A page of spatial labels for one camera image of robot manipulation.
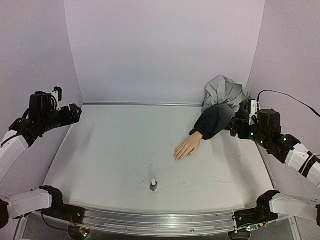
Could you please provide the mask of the nail polish bottle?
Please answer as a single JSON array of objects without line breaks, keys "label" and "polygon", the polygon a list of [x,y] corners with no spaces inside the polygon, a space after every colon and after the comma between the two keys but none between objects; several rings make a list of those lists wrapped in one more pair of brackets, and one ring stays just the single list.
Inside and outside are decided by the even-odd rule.
[{"label": "nail polish bottle", "polygon": [[152,178],[151,181],[150,181],[149,189],[152,192],[155,192],[157,188],[158,188],[158,181],[155,178]]}]

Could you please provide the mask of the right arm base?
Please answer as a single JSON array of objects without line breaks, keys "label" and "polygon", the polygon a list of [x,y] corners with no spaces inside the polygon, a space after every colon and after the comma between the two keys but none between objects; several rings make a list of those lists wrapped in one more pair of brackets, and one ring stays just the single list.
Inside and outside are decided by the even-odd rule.
[{"label": "right arm base", "polygon": [[269,208],[250,208],[236,211],[232,219],[235,221],[236,229],[246,229],[247,227],[266,224],[279,218],[277,213],[273,213]]}]

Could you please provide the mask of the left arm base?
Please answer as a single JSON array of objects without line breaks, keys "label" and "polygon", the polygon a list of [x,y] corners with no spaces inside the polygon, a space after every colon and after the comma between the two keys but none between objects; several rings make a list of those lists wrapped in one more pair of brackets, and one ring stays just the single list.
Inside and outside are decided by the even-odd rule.
[{"label": "left arm base", "polygon": [[82,223],[85,209],[75,205],[59,203],[53,204],[49,208],[41,209],[40,213],[48,217],[71,222],[76,226]]}]

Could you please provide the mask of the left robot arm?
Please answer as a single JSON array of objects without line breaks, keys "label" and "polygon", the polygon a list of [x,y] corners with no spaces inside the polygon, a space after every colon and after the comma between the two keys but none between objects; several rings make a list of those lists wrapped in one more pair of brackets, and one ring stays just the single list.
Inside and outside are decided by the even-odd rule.
[{"label": "left robot arm", "polygon": [[[52,92],[37,91],[30,96],[29,107],[22,117],[16,119],[0,142],[0,178],[3,180],[13,164],[37,139],[51,130],[71,126],[80,121],[82,109],[76,104],[60,106],[62,88]],[[0,201],[0,225],[26,214],[41,211],[52,213],[61,219],[69,216],[63,194],[52,186],[7,197]]]}]

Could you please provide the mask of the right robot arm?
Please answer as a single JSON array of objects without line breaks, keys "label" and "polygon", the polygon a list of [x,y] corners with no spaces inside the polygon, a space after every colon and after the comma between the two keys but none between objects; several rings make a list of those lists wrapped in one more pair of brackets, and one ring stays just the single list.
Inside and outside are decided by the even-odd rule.
[{"label": "right robot arm", "polygon": [[[320,159],[309,151],[297,138],[281,133],[281,115],[273,109],[258,111],[249,120],[233,119],[230,134],[242,140],[252,140],[269,155],[285,164],[316,188],[320,187]],[[258,197],[256,207],[236,211],[233,219],[238,229],[265,224],[278,219],[279,214],[320,222],[320,201],[315,198],[286,195],[269,190]]]}]

